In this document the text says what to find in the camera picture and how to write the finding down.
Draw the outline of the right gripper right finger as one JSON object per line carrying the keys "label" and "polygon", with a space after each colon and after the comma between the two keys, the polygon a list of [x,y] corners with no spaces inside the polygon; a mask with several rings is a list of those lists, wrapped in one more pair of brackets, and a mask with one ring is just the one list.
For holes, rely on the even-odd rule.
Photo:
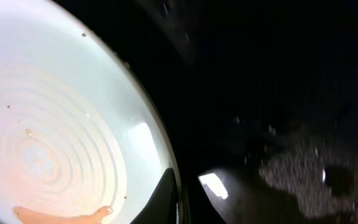
{"label": "right gripper right finger", "polygon": [[278,204],[259,178],[233,169],[198,176],[211,205],[226,223],[277,223]]}

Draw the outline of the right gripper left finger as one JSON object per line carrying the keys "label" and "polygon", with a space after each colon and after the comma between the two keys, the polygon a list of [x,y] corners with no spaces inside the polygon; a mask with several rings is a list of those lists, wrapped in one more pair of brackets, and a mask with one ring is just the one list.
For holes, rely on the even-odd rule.
{"label": "right gripper left finger", "polygon": [[176,224],[177,184],[172,168],[163,173],[146,206],[131,224]]}

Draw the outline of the light blue plate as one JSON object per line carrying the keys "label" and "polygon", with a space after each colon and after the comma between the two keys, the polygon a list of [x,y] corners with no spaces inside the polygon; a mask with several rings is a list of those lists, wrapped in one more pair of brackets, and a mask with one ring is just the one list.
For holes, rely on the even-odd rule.
{"label": "light blue plate", "polygon": [[103,206],[129,223],[178,171],[153,104],[125,63],[53,1],[0,1],[0,223]]}

